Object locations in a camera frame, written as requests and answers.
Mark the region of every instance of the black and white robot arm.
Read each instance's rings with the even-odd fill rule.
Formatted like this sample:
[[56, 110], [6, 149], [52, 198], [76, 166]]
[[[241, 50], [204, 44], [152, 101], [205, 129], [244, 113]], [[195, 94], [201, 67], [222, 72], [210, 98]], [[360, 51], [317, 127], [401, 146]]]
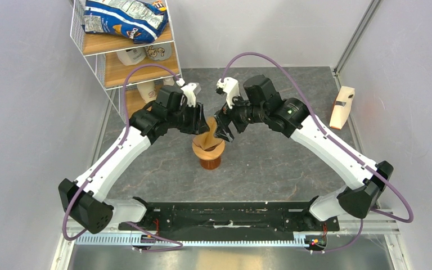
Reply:
[[233, 78], [225, 78], [223, 82], [220, 80], [217, 87], [219, 94], [226, 94], [226, 104], [216, 113], [217, 137], [227, 141], [234, 139], [228, 127], [230, 123], [234, 124], [238, 133], [243, 132], [250, 123], [266, 123], [271, 130], [281, 132], [311, 150], [345, 182], [345, 186], [339, 190], [325, 196], [317, 196], [311, 201], [307, 212], [315, 223], [344, 213], [357, 218], [364, 218], [367, 215], [385, 185], [327, 136], [330, 135], [345, 146], [365, 165], [377, 168], [377, 171], [387, 179], [393, 171], [388, 162], [377, 164], [358, 153], [323, 125], [322, 128], [327, 132], [324, 135], [305, 104], [296, 98], [283, 100], [271, 80], [264, 75], [252, 77], [244, 83], [248, 100], [241, 97], [238, 82]]
[[[71, 182], [63, 180], [59, 193], [64, 210], [76, 191], [88, 180], [71, 209], [70, 216], [91, 233], [102, 231], [109, 224], [126, 221], [139, 222], [146, 212], [144, 201], [109, 200], [107, 194], [131, 162], [147, 150], [168, 129], [177, 128], [182, 133], [201, 134], [209, 131], [203, 114], [203, 105], [196, 102], [195, 94], [200, 90], [196, 83], [179, 88], [165, 85], [151, 111], [136, 111], [130, 118], [126, 140], [121, 143], [125, 129], [114, 144], [85, 173]], [[103, 164], [91, 177], [97, 166]]]

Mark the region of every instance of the white container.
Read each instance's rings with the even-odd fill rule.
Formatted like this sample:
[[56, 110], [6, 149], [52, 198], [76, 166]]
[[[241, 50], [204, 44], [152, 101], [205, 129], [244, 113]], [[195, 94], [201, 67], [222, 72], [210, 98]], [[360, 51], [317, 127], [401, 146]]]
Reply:
[[154, 61], [166, 60], [172, 54], [171, 42], [146, 46], [145, 52], [148, 58]]
[[145, 103], [156, 99], [155, 82], [150, 81], [146, 83], [137, 84], [137, 89], [142, 96]]
[[164, 86], [173, 86], [174, 85], [173, 77], [164, 78], [163, 79], [163, 85]]
[[122, 51], [116, 52], [118, 59], [125, 66], [136, 65], [140, 63], [146, 57], [145, 49], [134, 48], [134, 49], [124, 49]]

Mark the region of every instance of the wooden board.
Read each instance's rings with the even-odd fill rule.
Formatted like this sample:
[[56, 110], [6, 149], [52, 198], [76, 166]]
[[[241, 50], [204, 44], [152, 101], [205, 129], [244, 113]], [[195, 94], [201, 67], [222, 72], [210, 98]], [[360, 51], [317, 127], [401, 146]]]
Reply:
[[133, 41], [126, 37], [119, 37], [110, 34], [85, 34], [83, 40], [83, 55], [95, 55], [98, 53], [118, 51], [128, 48], [137, 48], [172, 41], [170, 25], [166, 26], [163, 33], [150, 44], [134, 44]]
[[[172, 55], [170, 58], [164, 61], [153, 61], [148, 57], [143, 61], [138, 63], [138, 65], [156, 63], [163, 66], [166, 66], [176, 74], [179, 73], [178, 61], [176, 58], [176, 52], [174, 50], [174, 43], [172, 43]], [[125, 66], [120, 62], [116, 52], [110, 52], [106, 55], [106, 63], [105, 63], [105, 87], [115, 87], [120, 86], [125, 81], [125, 78], [128, 74], [136, 68], [138, 65]], [[158, 67], [146, 67], [134, 73], [130, 78], [130, 83], [143, 82], [146, 80], [153, 80], [161, 77], [165, 77], [170, 75], [166, 70], [163, 70]]]
[[[160, 88], [162, 87], [162, 84], [155, 85], [155, 91], [156, 94], [158, 94], [158, 91], [160, 91]], [[139, 109], [143, 108], [143, 106], [146, 104], [145, 101], [142, 99], [138, 89], [131, 89], [128, 90], [125, 93], [127, 97], [127, 110], [128, 110], [128, 117], [132, 117], [132, 114]]]

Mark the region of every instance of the gray marble tabletop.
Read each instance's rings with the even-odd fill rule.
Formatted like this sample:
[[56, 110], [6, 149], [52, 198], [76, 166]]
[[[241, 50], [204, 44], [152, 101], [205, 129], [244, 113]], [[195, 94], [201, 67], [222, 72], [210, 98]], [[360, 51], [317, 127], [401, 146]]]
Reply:
[[[321, 120], [328, 124], [337, 87], [329, 67], [288, 67]], [[211, 116], [224, 104], [215, 92], [223, 69], [183, 70], [187, 82], [199, 82], [197, 100]], [[282, 98], [299, 97], [276, 68], [234, 68], [228, 76], [241, 84], [258, 74], [271, 78]], [[116, 140], [124, 123], [112, 111], [102, 143], [103, 153]], [[341, 178], [302, 145], [264, 124], [249, 125], [226, 144], [222, 163], [205, 170], [193, 153], [193, 136], [170, 130], [139, 156], [109, 192], [110, 199], [139, 196], [146, 201], [300, 201], [327, 194], [343, 185]], [[353, 145], [348, 125], [334, 130]]]

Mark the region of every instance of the snack bag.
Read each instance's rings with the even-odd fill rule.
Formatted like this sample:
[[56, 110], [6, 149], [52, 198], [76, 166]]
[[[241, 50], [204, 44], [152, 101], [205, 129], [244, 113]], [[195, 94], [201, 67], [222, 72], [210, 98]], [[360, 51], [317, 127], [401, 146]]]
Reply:
[[120, 35], [133, 43], [151, 43], [168, 23], [166, 8], [138, 0], [86, 0], [83, 25], [87, 34]]

